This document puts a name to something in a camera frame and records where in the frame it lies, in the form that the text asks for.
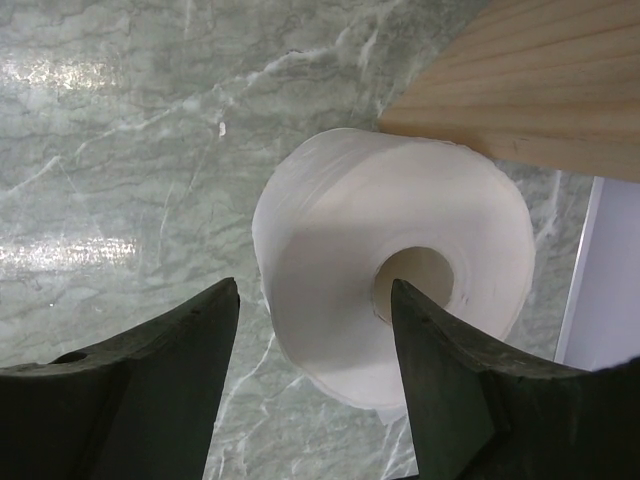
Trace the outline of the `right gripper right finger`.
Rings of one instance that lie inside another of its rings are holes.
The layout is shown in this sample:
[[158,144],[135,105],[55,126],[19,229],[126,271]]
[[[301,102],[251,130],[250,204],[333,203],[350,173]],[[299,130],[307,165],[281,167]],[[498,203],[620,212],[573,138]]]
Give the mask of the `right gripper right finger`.
[[596,371],[518,350],[404,280],[392,327],[421,479],[635,479],[639,363]]

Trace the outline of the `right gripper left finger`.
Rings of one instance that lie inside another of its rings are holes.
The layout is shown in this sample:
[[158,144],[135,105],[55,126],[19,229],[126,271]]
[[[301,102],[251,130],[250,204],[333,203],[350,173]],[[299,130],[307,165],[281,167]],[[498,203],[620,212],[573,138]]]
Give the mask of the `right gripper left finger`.
[[236,336],[226,278],[46,363],[1,371],[5,479],[199,479]]

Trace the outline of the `white paper roll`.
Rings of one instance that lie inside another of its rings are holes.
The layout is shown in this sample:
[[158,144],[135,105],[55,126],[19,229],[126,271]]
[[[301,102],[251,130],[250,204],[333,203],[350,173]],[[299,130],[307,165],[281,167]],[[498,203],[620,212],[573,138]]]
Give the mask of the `white paper roll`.
[[518,187],[449,142],[357,129],[320,133],[275,169],[252,221],[262,292],[284,355],[323,393],[406,412],[389,319],[387,261],[445,309],[504,339],[533,283],[536,247]]

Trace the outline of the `wooden two-tier shelf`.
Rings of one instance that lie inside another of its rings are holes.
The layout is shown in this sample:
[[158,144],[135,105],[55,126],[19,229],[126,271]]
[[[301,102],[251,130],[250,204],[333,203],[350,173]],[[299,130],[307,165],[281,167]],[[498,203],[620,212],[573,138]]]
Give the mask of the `wooden two-tier shelf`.
[[379,129],[592,176],[639,178],[639,5],[492,1]]

